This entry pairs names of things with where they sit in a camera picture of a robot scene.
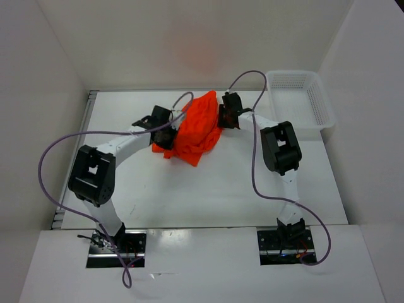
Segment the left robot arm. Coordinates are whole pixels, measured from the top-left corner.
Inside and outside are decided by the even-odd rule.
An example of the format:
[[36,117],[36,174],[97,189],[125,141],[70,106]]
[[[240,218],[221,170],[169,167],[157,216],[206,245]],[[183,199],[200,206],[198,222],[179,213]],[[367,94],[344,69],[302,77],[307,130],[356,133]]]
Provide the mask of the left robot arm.
[[110,251],[119,252],[128,244],[125,225],[112,202],[116,168],[152,144],[172,149],[185,116],[179,110],[156,105],[149,116],[132,123],[128,134],[98,146],[83,145],[78,150],[68,188],[96,219],[97,231]]

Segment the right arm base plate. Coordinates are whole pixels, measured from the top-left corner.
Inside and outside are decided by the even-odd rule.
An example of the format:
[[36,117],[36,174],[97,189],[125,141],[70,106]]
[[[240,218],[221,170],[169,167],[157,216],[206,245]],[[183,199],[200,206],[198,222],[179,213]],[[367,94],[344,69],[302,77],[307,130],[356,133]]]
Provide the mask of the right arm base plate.
[[314,264],[317,257],[309,228],[297,240],[282,244],[275,227],[257,229],[259,261],[261,266],[299,264],[300,259]]

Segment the orange shorts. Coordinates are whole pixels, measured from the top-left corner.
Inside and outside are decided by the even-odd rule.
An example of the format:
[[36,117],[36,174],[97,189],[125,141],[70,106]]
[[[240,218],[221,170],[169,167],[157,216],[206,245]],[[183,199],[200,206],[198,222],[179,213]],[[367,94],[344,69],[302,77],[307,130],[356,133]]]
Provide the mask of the orange shorts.
[[153,153],[161,153],[164,158],[177,157],[193,167],[197,166],[201,157],[218,143],[222,128],[218,127],[218,100],[213,90],[193,100],[186,112],[179,132],[174,140],[174,147],[165,150],[153,144]]

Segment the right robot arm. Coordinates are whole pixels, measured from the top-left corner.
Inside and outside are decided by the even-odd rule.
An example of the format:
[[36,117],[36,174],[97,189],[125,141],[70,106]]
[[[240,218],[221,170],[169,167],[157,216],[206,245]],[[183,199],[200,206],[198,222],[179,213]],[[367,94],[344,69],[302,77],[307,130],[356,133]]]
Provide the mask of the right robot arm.
[[[291,122],[275,122],[256,115],[250,108],[243,108],[240,96],[225,92],[219,105],[218,126],[225,129],[241,129],[253,134],[251,179],[254,192],[261,198],[283,202],[276,218],[277,241],[280,249],[291,249],[306,230],[306,223],[299,210],[297,170],[302,152]],[[255,163],[257,145],[261,143],[266,168],[275,174],[283,188],[283,195],[265,196],[256,185]]]

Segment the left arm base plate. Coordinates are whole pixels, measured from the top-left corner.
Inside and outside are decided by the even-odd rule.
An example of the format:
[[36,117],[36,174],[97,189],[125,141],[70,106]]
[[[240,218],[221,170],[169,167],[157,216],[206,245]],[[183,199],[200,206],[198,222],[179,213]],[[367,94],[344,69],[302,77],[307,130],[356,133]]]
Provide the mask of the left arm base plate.
[[[145,266],[146,230],[127,230],[125,244],[121,244],[119,254],[124,263],[130,268]],[[117,254],[111,244],[98,231],[94,230],[91,237],[84,236],[90,241],[86,268],[122,268]]]

